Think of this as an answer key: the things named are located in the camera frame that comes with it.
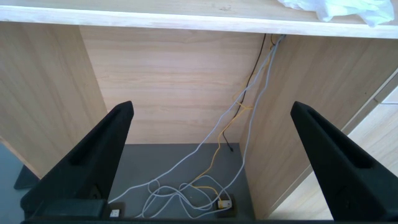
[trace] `wooden desk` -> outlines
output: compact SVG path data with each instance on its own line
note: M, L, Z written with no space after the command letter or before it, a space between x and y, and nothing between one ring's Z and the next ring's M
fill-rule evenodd
M295 100L350 133L377 105L375 96L396 86L397 19L375 28L356 16L324 23L266 0L0 0L0 21L7 21L0 23L0 137L39 177L126 100L136 112L128 144L199 143L250 75L262 33L288 34L246 158L257 218L309 175L289 116ZM248 91L245 105L264 82ZM242 149L248 117L226 132Z

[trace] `plastic bag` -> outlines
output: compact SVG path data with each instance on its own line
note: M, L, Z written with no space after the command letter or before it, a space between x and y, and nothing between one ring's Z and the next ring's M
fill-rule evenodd
M328 22L333 16L357 14L369 26L394 20L390 0L278 0L286 7L315 11L319 20Z

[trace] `wood grain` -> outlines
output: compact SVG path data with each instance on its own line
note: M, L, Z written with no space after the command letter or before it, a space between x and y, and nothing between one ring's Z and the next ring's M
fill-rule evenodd
M348 136L393 174L398 175L398 105L378 105ZM333 219L313 172L269 218Z
M81 27L108 110L131 100L126 143L199 143L232 104L256 62L262 34ZM251 105L257 86L248 92ZM227 114L207 142L235 114ZM247 115L225 132L238 142Z
M309 165L290 118L293 102L312 106L342 128L397 68L397 47L395 40L290 35L281 43L246 158L257 218L271 214Z
M355 15L321 22L276 0L0 0L0 21L398 38L397 19L376 27Z
M1 141L43 177L106 114L78 27L0 23Z

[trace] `floor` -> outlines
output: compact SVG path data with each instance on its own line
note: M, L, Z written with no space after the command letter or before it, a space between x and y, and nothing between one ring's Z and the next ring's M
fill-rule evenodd
M169 144L169 145L126 145L119 163L113 187L109 199L113 199L123 193L133 185L139 185L150 181L158 175L164 173L174 166L180 159L194 151L197 144ZM201 149L185 162L181 163L171 173L162 177L159 181L162 185L171 185L176 188L183 182L193 180L210 165L211 158L217 148L217 144L204 144ZM238 172L242 164L242 157L239 144L233 144L234 152L231 152L226 144L222 144L215 164L209 171L222 186L228 185ZM206 180L198 184L209 183ZM187 191L190 200L195 205L203 205L205 197L195 190ZM248 182L244 170L239 174L235 183L228 189L229 194L233 194L236 201L237 216L233 220L254 220L254 212L249 194ZM139 214L149 196L147 187L130 190L118 201L126 203L125 217L134 217ZM163 206L166 199L159 199L154 202L154 206L146 212L151 216ZM188 210L192 216L197 216L202 212ZM156 218L189 218L183 210L177 197L173 198L168 206ZM214 219L215 215L207 215L203 219Z
M24 219L19 201L27 190L14 189L22 166L22 162L0 143L0 223L17 224Z
M234 152L222 144L215 164L209 171L221 185L225 186L236 175L241 166L242 158L239 144L232 144ZM171 168L181 158L192 152L197 144L158 144L158 145L126 145L119 163L113 187L109 199L115 198L132 185L142 184ZM204 144L201 149L180 164L170 174L160 179L160 183L178 187L182 182L194 179L202 173L211 162L211 157L217 148L217 144ZM27 192L26 190L14 190L13 186L22 168L22 163L3 145L0 144L0 223L20 223L23 218L23 211L19 201ZM237 215L233 220L254 220L254 212L249 194L248 183L244 170L239 174L235 183L228 189L236 201ZM194 190L187 191L193 203L201 204L203 196L198 196ZM149 193L146 187L134 189L128 192L118 202L125 202L125 217L133 217L140 213L143 204ZM148 209L147 215L152 215L164 201L154 202L154 206ZM195 211L188 210L193 216L199 215ZM188 218L177 198L174 198L167 208L156 218ZM214 215L207 215L202 219L214 219Z

